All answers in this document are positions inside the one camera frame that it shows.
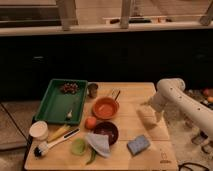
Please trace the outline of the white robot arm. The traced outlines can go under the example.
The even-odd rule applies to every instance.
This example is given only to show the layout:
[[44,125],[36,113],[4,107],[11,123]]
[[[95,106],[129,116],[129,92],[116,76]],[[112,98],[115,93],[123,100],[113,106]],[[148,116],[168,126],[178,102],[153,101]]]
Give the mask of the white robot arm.
[[185,87],[185,82],[181,78],[161,79],[157,82],[156,93],[143,102],[143,105],[152,107],[156,121],[159,122],[165,105],[168,102],[174,103],[213,141],[213,110],[186,95]]

